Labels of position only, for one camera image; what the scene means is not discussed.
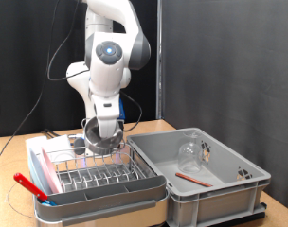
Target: wire dish rack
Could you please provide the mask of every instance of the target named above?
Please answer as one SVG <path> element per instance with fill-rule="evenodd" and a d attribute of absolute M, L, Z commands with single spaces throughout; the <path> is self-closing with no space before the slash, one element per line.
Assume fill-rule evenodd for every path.
<path fill-rule="evenodd" d="M 129 145 L 120 145 L 122 148 L 116 149 L 111 155 L 75 155 L 75 158 L 60 164 L 53 163 L 63 192 L 156 176 Z"/>

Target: bin handle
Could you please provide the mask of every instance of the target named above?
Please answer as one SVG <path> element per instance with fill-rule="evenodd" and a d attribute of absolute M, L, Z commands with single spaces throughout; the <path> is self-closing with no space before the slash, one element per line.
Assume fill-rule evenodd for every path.
<path fill-rule="evenodd" d="M 63 218 L 62 224 L 63 226 L 69 226 L 73 224 L 79 224 L 90 220 L 96 220 L 100 218 L 109 218 L 111 216 L 123 215 L 129 212 L 134 212 L 138 210 L 144 210 L 148 208 L 155 207 L 156 201 L 142 201 L 138 203 L 133 203 L 129 205 L 123 205 L 119 207 L 114 207 L 106 210 L 100 210 L 93 213 L 88 213 L 79 216 L 73 216 L 69 218 Z"/>

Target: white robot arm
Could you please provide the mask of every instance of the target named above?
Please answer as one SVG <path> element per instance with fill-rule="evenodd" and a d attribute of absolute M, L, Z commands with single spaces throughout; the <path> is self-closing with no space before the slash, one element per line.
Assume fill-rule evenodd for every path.
<path fill-rule="evenodd" d="M 88 97 L 76 87 L 72 79 L 68 82 L 82 95 L 99 123 L 99 136 L 113 136 L 119 117 L 119 90 L 130 81 L 130 69 L 139 70 L 151 56 L 150 45 L 138 22 L 135 9 L 128 0 L 83 0 L 87 3 L 85 66 L 90 70 Z M 126 33 L 112 33 L 112 20 L 121 23 Z M 72 74 L 71 66 L 67 75 Z"/>

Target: black cable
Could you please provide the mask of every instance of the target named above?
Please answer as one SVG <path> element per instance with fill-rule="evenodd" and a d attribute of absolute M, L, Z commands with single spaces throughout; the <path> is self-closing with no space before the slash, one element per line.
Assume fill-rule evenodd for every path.
<path fill-rule="evenodd" d="M 56 136 L 56 137 L 60 136 L 58 133 L 56 133 L 56 132 L 54 132 L 54 131 L 51 131 L 51 130 L 49 130 L 49 129 L 44 129 L 44 131 L 49 132 L 49 133 L 53 134 L 53 135 Z"/>
<path fill-rule="evenodd" d="M 122 95 L 126 96 L 129 100 L 131 100 L 131 101 L 138 107 L 138 109 L 140 110 L 140 116 L 139 116 L 139 118 L 137 119 L 136 123 L 135 123 L 130 129 L 126 130 L 126 131 L 131 131 L 131 130 L 133 130 L 133 129 L 137 126 L 137 124 L 140 122 L 140 119 L 141 119 L 141 117 L 142 117 L 142 108 L 141 108 L 140 104 L 138 104 L 133 98 L 127 96 L 127 95 L 126 95 L 125 93 L 123 93 L 122 91 L 120 91 L 120 93 L 121 93 Z"/>
<path fill-rule="evenodd" d="M 53 12 L 53 18 L 52 18 L 52 23 L 51 23 L 51 31 L 50 31 L 50 42 L 49 42 L 49 47 L 48 47 L 48 54 L 47 54 L 47 66 L 46 66 L 46 72 L 44 74 L 44 82 L 42 85 L 42 89 L 41 89 L 41 93 L 39 95 L 39 98 L 36 102 L 36 104 L 33 106 L 33 108 L 31 109 L 31 111 L 28 113 L 28 115 L 25 117 L 25 119 L 21 122 L 21 124 L 19 125 L 18 129 L 16 129 L 16 131 L 13 133 L 13 135 L 11 136 L 11 138 L 8 140 L 8 142 L 4 145 L 4 147 L 2 148 L 2 151 L 0 152 L 0 157 L 2 155 L 2 153 L 4 152 L 5 148 L 7 147 L 7 145 L 9 144 L 9 142 L 12 140 L 12 138 L 17 134 L 17 132 L 21 129 L 21 127 L 24 125 L 24 123 L 28 120 L 29 116 L 33 113 L 33 111 L 36 109 L 36 107 L 38 106 L 41 98 L 42 98 L 42 94 L 46 85 L 46 74 L 47 74 L 47 70 L 48 70 L 48 64 L 49 64 L 49 55 L 50 55 L 50 49 L 51 49 L 51 41 L 52 41 L 52 34 L 53 34 L 53 28 L 54 28 L 54 23 L 55 23 L 55 17 L 56 17 L 56 12 L 58 9 L 58 5 L 59 5 L 60 0 L 57 1 L 54 12 Z"/>
<path fill-rule="evenodd" d="M 41 131 L 41 134 L 46 135 L 46 136 L 49 136 L 50 139 L 54 138 L 54 136 L 53 136 L 52 134 L 49 134 L 49 133 L 46 132 L 46 131 Z"/>
<path fill-rule="evenodd" d="M 53 61 L 55 60 L 55 57 L 57 56 L 59 50 L 61 49 L 61 47 L 66 43 L 66 41 L 68 40 L 68 38 L 70 37 L 71 33 L 72 33 L 72 30 L 73 30 L 73 27 L 75 25 L 75 21 L 76 21 L 76 14 L 77 14 L 77 9 L 78 9 L 78 5 L 79 5 L 79 2 L 81 0 L 78 0 L 77 2 L 77 5 L 76 5 L 76 8 L 75 8 L 75 12 L 74 12 L 74 18 L 73 18 L 73 21 L 72 21 L 72 24 L 71 24 L 71 27 L 70 27 L 70 31 L 68 33 L 68 35 L 66 36 L 66 38 L 63 40 L 63 42 L 61 43 L 61 45 L 58 47 L 58 49 L 56 50 L 56 52 L 54 53 L 54 55 L 52 56 L 51 60 L 50 60 L 50 64 L 48 66 L 48 71 L 47 71 L 47 76 L 48 76 L 48 79 L 51 80 L 51 81 L 60 81 L 60 80 L 65 80 L 65 79 L 70 79 L 70 78 L 73 78 L 81 73 L 84 73 L 84 72 L 88 72 L 89 70 L 84 70 L 84 71 L 81 71 L 77 74 L 74 74 L 74 75 L 71 75 L 69 77 L 66 77 L 66 78 L 61 78 L 61 79 L 52 79 L 50 77 L 50 69 L 51 69 L 51 65 L 53 63 Z"/>
<path fill-rule="evenodd" d="M 8 202 L 9 202 L 9 206 L 11 207 L 11 209 L 14 210 L 15 212 L 17 212 L 19 215 L 22 215 L 22 216 L 25 216 L 25 217 L 28 217 L 28 218 L 33 218 L 33 217 L 31 217 L 31 216 L 24 215 L 24 214 L 22 214 L 21 212 L 17 211 L 17 210 L 10 204 L 9 195 L 10 195 L 10 192 L 11 192 L 12 188 L 10 189 L 10 191 L 9 191 L 9 193 L 8 193 Z"/>

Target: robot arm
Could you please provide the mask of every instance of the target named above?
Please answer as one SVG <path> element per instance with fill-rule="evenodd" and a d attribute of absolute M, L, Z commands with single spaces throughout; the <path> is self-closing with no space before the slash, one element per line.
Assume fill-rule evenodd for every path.
<path fill-rule="evenodd" d="M 90 69 L 89 99 L 96 111 L 99 136 L 109 138 L 114 134 L 119 116 L 124 68 L 142 68 L 150 58 L 151 49 L 128 0 L 83 2 L 99 17 L 117 21 L 126 30 L 126 34 L 96 31 L 88 35 L 85 43 L 85 62 Z"/>

